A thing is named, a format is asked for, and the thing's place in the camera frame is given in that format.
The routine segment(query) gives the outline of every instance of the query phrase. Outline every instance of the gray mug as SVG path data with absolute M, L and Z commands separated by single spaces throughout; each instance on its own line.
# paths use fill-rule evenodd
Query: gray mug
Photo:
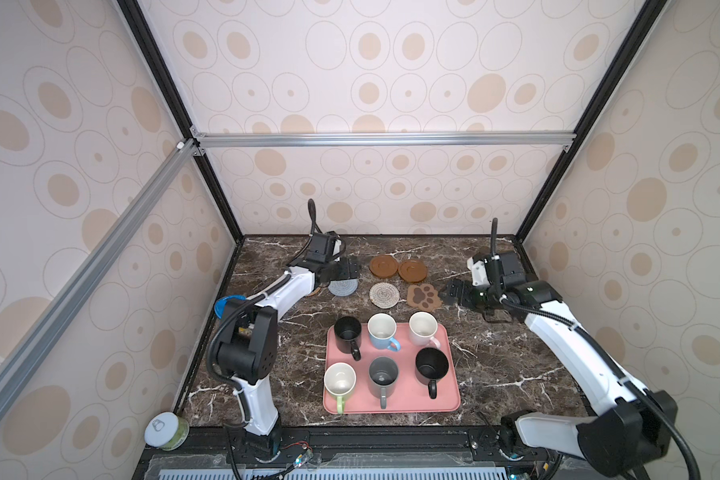
M 388 356 L 380 356 L 368 367 L 368 376 L 371 377 L 368 385 L 374 397 L 379 398 L 382 409 L 387 408 L 387 398 L 394 391 L 399 373 L 398 364 Z

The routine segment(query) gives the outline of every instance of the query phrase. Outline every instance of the paw print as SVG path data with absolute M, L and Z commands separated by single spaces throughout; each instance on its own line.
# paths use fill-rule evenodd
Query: paw print
M 443 304 L 440 297 L 438 297 L 438 291 L 429 283 L 409 286 L 406 300 L 410 306 L 424 312 L 432 312 L 432 310 Z

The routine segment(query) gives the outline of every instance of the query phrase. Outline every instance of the robotic arm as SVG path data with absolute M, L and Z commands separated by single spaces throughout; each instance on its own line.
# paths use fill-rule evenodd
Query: robotic arm
M 324 234 L 317 226 L 312 199 L 308 211 L 312 228 L 307 244 L 260 293 L 223 299 L 221 323 L 206 349 L 209 376 L 232 385 L 251 444 L 271 455 L 278 451 L 281 431 L 269 385 L 277 358 L 277 322 L 318 286 L 359 276 L 357 258 L 342 256 L 345 246 L 336 232 Z
M 612 359 L 576 320 L 555 289 L 528 281 L 515 252 L 496 253 L 498 219 L 491 228 L 490 253 L 467 261 L 472 284 L 454 279 L 441 293 L 484 316 L 509 311 L 541 338 L 576 379 L 597 416 L 575 418 L 523 410 L 501 419 L 499 440 L 506 455 L 527 447 L 584 458 L 600 474 L 613 477 L 666 455 L 674 438 L 688 466 L 700 478 L 690 448 L 674 427 L 677 404 L 652 392 Z

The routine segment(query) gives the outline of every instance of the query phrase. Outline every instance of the mug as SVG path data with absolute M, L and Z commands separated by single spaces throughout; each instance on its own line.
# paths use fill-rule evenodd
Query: mug
M 397 331 L 397 322 L 386 313 L 376 313 L 368 321 L 368 336 L 371 337 L 371 344 L 379 350 L 400 351 L 400 342 L 393 336 Z
M 427 386 L 429 398 L 438 398 L 438 380 L 448 373 L 448 358 L 438 349 L 427 347 L 416 354 L 416 378 Z
M 333 325 L 336 347 L 342 353 L 351 353 L 356 362 L 360 361 L 360 339 L 362 326 L 354 316 L 343 316 Z
M 339 415 L 344 413 L 344 403 L 352 394 L 357 383 L 357 375 L 348 363 L 334 363 L 326 370 L 322 383 L 333 398 L 336 398 L 336 410 Z
M 408 326 L 411 327 L 408 334 L 411 343 L 424 346 L 432 342 L 435 347 L 440 348 L 440 340 L 434 338 L 434 334 L 438 332 L 438 322 L 431 313 L 414 313 L 408 321 Z
M 368 367 L 368 376 L 371 377 L 368 388 L 379 399 L 382 409 L 387 408 L 387 398 L 394 391 L 399 373 L 398 364 L 388 356 L 380 356 Z

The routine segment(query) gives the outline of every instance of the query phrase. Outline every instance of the blue mug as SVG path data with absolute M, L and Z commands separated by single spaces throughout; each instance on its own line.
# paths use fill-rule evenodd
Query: blue mug
M 376 313 L 368 321 L 368 336 L 371 344 L 379 350 L 400 351 L 400 342 L 394 338 L 398 324 L 386 313 Z

